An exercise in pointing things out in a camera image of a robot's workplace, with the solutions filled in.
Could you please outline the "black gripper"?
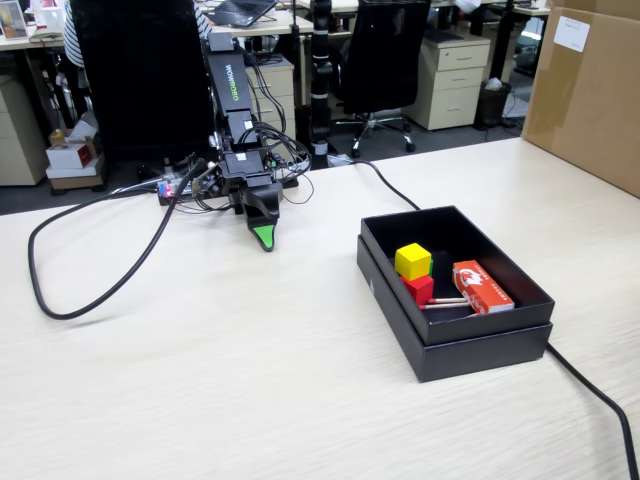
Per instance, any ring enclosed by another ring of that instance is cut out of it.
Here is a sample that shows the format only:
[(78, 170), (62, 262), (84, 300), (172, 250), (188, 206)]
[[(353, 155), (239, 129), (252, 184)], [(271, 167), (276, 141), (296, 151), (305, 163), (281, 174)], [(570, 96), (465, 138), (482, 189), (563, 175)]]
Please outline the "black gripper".
[(266, 170), (259, 150), (225, 153), (219, 167), (224, 189), (250, 187), (240, 192), (247, 228), (260, 247), (271, 252), (275, 247), (275, 228), (280, 218), (282, 185), (271, 183), (271, 174)]

